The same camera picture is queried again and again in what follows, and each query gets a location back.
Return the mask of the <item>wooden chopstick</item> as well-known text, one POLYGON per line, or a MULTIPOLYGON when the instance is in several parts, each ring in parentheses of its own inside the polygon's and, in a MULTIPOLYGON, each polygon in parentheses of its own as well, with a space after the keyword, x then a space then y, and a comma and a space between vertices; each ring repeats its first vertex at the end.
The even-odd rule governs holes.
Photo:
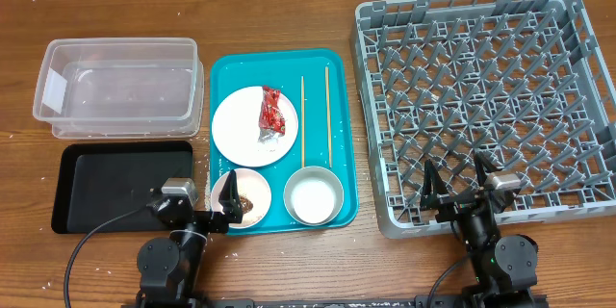
POLYGON ((306 138, 305 138, 305 84, 304 76, 300 79, 300 110, 301 110, 301 168, 306 166, 306 138))
POLYGON ((327 146, 328 146, 328 165, 333 168, 333 153, 332 153, 332 130, 331 130, 331 108, 330 108, 330 85, 329 85, 329 66, 324 68, 325 82, 325 104, 326 104, 326 125, 327 125, 327 146))

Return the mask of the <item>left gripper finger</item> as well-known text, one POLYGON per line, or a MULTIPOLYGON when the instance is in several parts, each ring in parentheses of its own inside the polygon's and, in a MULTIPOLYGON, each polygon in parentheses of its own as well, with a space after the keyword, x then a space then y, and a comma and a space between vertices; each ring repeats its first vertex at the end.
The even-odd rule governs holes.
POLYGON ((239 196, 237 173, 235 170, 228 172, 218 196, 218 203, 221 205, 222 213, 229 223, 241 223, 243 221, 244 212, 239 196))
POLYGON ((184 171, 182 168, 172 173, 165 183, 161 186, 162 193, 178 193, 183 191, 185 183, 184 171))

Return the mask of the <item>grey metal bowl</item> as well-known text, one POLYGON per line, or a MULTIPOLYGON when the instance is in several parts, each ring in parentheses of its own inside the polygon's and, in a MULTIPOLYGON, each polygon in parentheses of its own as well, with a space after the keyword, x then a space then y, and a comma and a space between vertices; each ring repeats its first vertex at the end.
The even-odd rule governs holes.
POLYGON ((343 208, 345 192, 340 179, 328 168, 303 167, 288 179, 283 202, 289 215, 307 226, 332 221, 343 208))

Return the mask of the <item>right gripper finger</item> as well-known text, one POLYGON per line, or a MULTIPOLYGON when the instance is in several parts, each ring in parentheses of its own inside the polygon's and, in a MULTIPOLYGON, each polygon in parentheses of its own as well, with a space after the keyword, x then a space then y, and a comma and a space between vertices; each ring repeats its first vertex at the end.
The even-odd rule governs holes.
POLYGON ((431 160, 426 160, 423 167, 423 189, 420 207, 423 210, 438 209, 441 196, 449 194, 447 185, 431 160))
POLYGON ((483 152, 475 153, 474 164, 478 185, 481 188, 496 188, 499 184, 501 170, 483 152))

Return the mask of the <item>red snack wrapper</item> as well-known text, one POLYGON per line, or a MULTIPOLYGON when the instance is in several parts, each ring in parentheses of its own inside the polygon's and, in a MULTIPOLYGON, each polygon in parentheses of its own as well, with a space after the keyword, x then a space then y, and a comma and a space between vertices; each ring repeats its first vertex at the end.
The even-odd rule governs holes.
POLYGON ((279 108, 281 91, 267 86, 262 87, 263 99, 259 114, 259 142, 277 142, 286 134, 286 120, 279 108))

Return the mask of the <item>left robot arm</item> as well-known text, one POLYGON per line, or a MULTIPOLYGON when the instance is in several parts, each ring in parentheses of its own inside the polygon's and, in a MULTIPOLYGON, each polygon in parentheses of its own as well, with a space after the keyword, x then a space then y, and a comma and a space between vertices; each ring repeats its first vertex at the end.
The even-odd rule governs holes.
POLYGON ((224 181, 220 212, 196 210, 196 187, 190 178, 169 178, 154 191, 147 209, 169 229, 169 236, 145 243, 137 257, 141 274, 138 307, 210 307, 195 290, 201 260, 211 233, 225 234, 243 220, 237 174, 224 181))

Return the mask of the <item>brown food scraps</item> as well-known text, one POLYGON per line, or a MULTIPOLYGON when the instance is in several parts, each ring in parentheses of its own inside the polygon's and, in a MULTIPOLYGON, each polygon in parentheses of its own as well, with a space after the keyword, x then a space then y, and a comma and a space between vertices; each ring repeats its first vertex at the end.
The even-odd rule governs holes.
POLYGON ((240 196, 240 203, 244 215, 251 212, 254 208, 253 203, 247 197, 240 196))

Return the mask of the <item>small pink plate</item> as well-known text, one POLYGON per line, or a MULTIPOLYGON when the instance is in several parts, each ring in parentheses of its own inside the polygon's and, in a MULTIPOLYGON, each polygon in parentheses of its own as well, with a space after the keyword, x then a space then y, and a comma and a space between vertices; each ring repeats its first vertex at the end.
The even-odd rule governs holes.
POLYGON ((236 168, 239 196, 247 197, 254 205, 251 212, 243 216, 241 223, 231 223, 231 229, 247 229, 261 222, 271 205, 271 189, 267 180, 256 170, 236 168))

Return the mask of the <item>large white plate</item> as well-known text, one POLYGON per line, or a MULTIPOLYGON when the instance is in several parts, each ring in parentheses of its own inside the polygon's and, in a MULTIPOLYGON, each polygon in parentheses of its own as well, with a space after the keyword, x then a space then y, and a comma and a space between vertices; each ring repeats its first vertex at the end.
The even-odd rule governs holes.
POLYGON ((286 120, 286 134, 277 142, 260 143, 259 114, 263 99, 261 86, 233 91, 216 108, 211 121, 213 142, 220 154, 243 167, 263 167, 284 157, 298 134, 298 117, 293 103, 281 94, 279 108, 286 120))

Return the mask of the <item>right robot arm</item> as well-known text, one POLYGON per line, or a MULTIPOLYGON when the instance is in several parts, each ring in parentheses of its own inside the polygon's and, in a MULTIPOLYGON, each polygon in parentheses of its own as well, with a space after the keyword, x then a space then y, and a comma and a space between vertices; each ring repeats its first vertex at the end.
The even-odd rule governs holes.
POLYGON ((456 195, 449 190, 432 161, 424 163, 420 207, 434 210, 466 248, 466 255, 446 269, 427 296, 428 307, 546 307, 535 297, 538 244, 526 235, 503 236, 496 215, 511 205, 522 187, 517 173, 497 168, 483 154, 474 156, 478 187, 456 195), (437 290, 453 271, 469 261, 476 283, 454 298, 439 298, 437 290))

